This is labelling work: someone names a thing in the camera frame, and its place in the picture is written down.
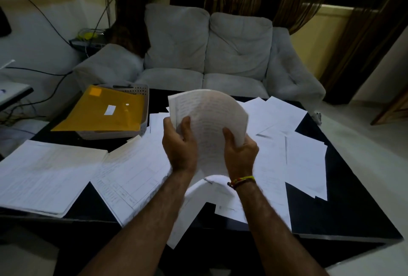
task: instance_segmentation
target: yellow envelope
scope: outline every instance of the yellow envelope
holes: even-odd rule
[[[89,86],[68,117],[51,131],[139,131],[145,97]]]

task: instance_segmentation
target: forearm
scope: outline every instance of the forearm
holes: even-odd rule
[[[84,268],[80,276],[153,275],[193,174],[173,172],[156,195]]]
[[[292,235],[255,183],[237,187],[266,275],[328,276]]]

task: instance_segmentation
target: hand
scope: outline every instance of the hand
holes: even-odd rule
[[[248,134],[245,136],[244,144],[236,147],[234,134],[228,128],[222,129],[225,138],[224,159],[231,180],[240,177],[251,176],[259,148],[256,142]]]
[[[190,128],[190,117],[184,117],[181,121],[182,137],[176,132],[170,117],[163,120],[164,151],[174,171],[186,170],[194,174],[197,169],[197,142]]]

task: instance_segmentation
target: bracelet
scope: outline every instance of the bracelet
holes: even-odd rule
[[[235,189],[237,189],[237,187],[238,187],[239,185],[242,185],[242,184],[244,184],[244,183],[246,183],[246,182],[248,182],[248,181],[253,181],[253,182],[256,183],[255,177],[253,177],[253,176],[245,176],[245,177],[241,177],[241,178],[238,178],[238,179],[234,179],[234,180],[231,181],[230,183],[227,183],[227,185],[230,186],[232,189],[235,190]]]

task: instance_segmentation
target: sofa armrest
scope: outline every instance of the sofa armrest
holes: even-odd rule
[[[120,45],[108,44],[73,71],[82,91],[94,84],[134,83],[143,71],[143,59]]]
[[[286,28],[273,28],[271,55],[263,83],[270,96],[299,101],[311,114],[326,94],[321,83],[300,60]]]

